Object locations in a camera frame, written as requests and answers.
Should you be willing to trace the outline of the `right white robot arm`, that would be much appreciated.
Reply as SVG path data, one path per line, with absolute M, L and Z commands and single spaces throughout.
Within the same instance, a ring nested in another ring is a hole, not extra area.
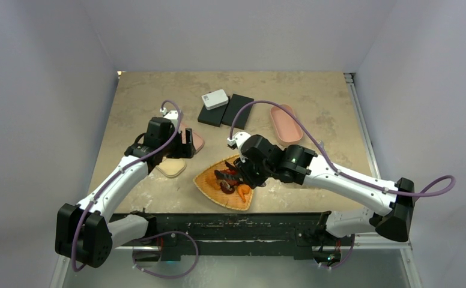
M 317 225 L 316 238 L 330 244 L 350 234 L 376 232 L 396 242 L 409 240 L 415 201 L 414 182 L 376 179 L 342 166 L 332 168 L 325 156 L 300 145 L 281 149 L 261 135 L 239 132 L 228 139 L 239 152 L 234 165 L 240 178 L 251 188 L 261 187 L 269 178 L 307 188 L 322 188 L 353 200 L 358 210 L 326 215 Z

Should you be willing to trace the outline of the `woven bamboo basket tray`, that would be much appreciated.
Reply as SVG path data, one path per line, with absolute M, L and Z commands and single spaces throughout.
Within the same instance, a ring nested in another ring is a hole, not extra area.
M 238 154 L 214 163 L 213 165 L 202 171 L 200 174 L 195 176 L 193 179 L 193 183 L 198 188 L 198 190 L 212 202 L 228 209 L 237 211 L 247 211 L 250 208 L 251 202 L 253 200 L 253 196 L 255 193 L 254 189 L 251 190 L 250 194 L 246 195 L 247 202 L 244 203 L 236 191 L 237 187 L 235 187 L 235 193 L 225 194 L 221 190 L 215 190 L 214 188 L 209 186 L 205 180 L 206 176 L 208 174 L 214 173 L 215 170 L 227 169 L 228 167 L 225 164 L 226 162 L 228 164 L 233 165 L 234 160 L 236 160 L 237 158 Z

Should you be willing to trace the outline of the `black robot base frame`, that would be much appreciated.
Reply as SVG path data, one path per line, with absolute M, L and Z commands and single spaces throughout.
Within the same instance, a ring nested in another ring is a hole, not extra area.
M 124 244 L 135 251 L 161 251 L 163 261 L 181 256 L 287 256 L 295 260 L 337 262 L 352 236 L 336 238 L 324 230 L 328 212 L 153 213 L 143 238 Z

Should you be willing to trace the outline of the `black metal tongs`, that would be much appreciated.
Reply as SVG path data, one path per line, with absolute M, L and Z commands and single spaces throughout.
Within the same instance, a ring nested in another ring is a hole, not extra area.
M 243 183 L 243 180 L 238 172 L 238 170 L 234 167 L 227 168 L 225 170 L 215 170 L 214 174 L 217 180 L 220 183 L 227 183 L 230 186 L 238 186 Z

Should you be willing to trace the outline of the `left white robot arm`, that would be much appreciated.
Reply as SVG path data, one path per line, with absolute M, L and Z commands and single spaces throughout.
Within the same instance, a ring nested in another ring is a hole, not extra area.
M 120 203 L 163 159 L 192 158 L 195 154 L 192 130 L 181 130 L 181 115 L 176 110 L 153 117 L 146 132 L 127 147 L 115 170 L 77 204 L 66 203 L 56 217 L 55 252 L 98 268 L 110 252 L 132 240 L 151 245 L 157 229 L 146 217 L 128 215 L 112 221 Z

